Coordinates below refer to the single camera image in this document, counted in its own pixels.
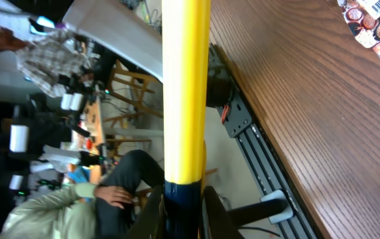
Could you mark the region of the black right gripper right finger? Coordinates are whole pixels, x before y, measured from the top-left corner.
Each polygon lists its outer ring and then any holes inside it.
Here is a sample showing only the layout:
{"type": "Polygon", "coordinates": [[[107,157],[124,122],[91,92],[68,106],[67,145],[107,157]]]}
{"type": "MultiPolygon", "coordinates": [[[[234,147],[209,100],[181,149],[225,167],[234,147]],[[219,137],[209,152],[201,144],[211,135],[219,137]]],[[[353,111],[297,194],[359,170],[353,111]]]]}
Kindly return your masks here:
{"type": "Polygon", "coordinates": [[[211,186],[204,189],[200,216],[201,239],[243,239],[211,186]]]}

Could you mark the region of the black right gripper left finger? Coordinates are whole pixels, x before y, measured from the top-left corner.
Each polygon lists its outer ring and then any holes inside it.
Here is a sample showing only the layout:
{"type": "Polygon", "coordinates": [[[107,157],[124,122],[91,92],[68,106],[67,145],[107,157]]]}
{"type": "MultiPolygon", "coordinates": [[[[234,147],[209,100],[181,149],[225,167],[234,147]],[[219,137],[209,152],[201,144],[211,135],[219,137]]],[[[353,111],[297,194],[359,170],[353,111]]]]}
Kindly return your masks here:
{"type": "Polygon", "coordinates": [[[156,186],[137,221],[128,230],[126,239],[163,239],[166,229],[164,189],[156,186]]]}

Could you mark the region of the yellow highlighter marker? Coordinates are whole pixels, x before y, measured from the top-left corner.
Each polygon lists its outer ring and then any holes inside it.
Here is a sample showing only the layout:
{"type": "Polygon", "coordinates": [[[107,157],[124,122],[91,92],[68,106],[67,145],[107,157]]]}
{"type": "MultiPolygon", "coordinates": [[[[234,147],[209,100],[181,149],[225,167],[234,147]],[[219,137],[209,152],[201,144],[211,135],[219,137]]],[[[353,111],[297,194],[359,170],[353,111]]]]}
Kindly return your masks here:
{"type": "Polygon", "coordinates": [[[198,237],[210,9],[210,0],[162,1],[165,238],[198,237]]]}

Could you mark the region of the beige brown snack pouch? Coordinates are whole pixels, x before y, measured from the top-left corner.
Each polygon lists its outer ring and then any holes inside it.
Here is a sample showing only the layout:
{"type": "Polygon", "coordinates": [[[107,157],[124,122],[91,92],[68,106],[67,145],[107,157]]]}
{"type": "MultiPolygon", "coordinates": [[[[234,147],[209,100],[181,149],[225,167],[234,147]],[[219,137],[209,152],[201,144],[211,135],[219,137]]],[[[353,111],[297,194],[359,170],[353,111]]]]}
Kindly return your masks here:
{"type": "Polygon", "coordinates": [[[380,0],[337,0],[356,41],[365,48],[380,43],[380,0]]]}

